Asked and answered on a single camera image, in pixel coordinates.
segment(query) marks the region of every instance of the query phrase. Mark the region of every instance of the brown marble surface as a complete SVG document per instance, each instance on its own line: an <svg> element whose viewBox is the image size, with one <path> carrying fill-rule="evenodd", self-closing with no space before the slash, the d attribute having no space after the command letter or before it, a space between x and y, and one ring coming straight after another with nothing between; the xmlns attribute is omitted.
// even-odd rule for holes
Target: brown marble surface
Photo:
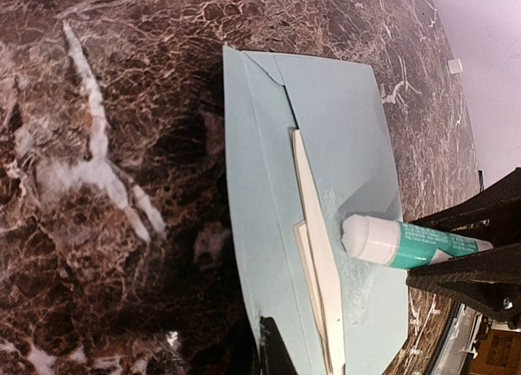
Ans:
<svg viewBox="0 0 521 375"><path fill-rule="evenodd" d="M477 192L431 0L0 0L0 373L225 373L224 43L372 65L407 220ZM449 311L409 304L388 373L423 373Z"/></svg>

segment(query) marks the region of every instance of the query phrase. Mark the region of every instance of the black clamp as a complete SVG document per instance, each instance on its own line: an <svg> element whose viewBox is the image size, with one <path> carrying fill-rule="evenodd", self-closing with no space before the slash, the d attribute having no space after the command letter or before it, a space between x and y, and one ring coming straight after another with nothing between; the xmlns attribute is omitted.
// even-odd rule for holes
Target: black clamp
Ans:
<svg viewBox="0 0 521 375"><path fill-rule="evenodd" d="M408 286L520 326L521 168L474 198L412 223L490 241L494 249L411 270Z"/></svg>

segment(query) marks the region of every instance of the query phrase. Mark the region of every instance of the light blue envelope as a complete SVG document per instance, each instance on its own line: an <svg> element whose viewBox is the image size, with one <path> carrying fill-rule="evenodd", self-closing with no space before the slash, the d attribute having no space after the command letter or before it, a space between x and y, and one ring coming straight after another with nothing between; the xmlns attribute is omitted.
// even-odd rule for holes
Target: light blue envelope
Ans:
<svg viewBox="0 0 521 375"><path fill-rule="evenodd" d="M396 167L370 66L224 48L226 170L234 246L257 346L273 317L299 375L326 375L294 227L304 219L291 147L300 129L340 273L346 370L379 375L407 337L406 272L350 259L353 213L401 219Z"/></svg>

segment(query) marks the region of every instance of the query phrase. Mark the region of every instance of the glue stick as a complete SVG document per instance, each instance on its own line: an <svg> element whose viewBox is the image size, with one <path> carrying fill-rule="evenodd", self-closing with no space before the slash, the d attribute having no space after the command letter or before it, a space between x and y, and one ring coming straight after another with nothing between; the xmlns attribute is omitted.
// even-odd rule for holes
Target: glue stick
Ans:
<svg viewBox="0 0 521 375"><path fill-rule="evenodd" d="M493 248L487 241L370 216L350 216L342 229L342 243L351 257L399 269Z"/></svg>

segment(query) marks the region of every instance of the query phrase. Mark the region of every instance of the white wall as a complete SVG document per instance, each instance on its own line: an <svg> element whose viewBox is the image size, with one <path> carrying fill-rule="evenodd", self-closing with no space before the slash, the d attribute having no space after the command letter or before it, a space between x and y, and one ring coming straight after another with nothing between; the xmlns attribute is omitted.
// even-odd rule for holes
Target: white wall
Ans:
<svg viewBox="0 0 521 375"><path fill-rule="evenodd" d="M521 0L433 0L461 58L485 186L521 167Z"/></svg>

